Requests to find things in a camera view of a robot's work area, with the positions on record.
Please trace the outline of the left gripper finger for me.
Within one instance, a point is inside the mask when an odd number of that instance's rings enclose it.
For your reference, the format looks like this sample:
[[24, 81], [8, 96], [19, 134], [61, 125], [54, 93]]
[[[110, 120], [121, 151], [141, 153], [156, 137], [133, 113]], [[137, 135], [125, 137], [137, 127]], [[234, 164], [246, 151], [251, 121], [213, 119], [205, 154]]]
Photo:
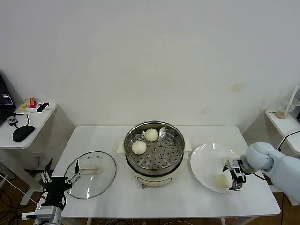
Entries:
[[80, 170], [79, 160], [77, 160], [76, 165], [75, 165], [75, 172], [74, 172], [73, 176], [68, 178], [67, 180], [65, 180], [65, 183], [73, 184], [73, 183], [77, 182], [81, 177], [81, 174], [79, 173], [79, 170]]
[[44, 170], [42, 172], [40, 172], [40, 176], [41, 176], [41, 179], [42, 179], [42, 182], [44, 184], [47, 184], [47, 183], [51, 183], [52, 180], [51, 180], [51, 176], [49, 175], [49, 172], [50, 172], [50, 169], [51, 169], [51, 165], [52, 165], [52, 162], [53, 162], [53, 158], [49, 161], [49, 163], [45, 166]]

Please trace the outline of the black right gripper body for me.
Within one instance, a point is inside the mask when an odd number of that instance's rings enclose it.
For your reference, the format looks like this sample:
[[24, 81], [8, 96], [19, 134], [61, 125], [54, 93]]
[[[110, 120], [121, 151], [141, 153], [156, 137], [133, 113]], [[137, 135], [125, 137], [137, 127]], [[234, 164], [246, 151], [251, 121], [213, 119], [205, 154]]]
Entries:
[[247, 182], [246, 176], [242, 169], [233, 168], [231, 170], [233, 185], [243, 184]]

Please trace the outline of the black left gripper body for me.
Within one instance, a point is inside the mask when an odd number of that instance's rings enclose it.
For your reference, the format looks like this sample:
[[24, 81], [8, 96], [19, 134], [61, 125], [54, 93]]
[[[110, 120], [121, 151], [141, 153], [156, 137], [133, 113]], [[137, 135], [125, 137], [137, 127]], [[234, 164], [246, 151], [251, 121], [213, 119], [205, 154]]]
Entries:
[[67, 177], [52, 177], [51, 182], [45, 184], [47, 190], [46, 200], [42, 205], [45, 206], [64, 206], [62, 203], [64, 192], [66, 191]]

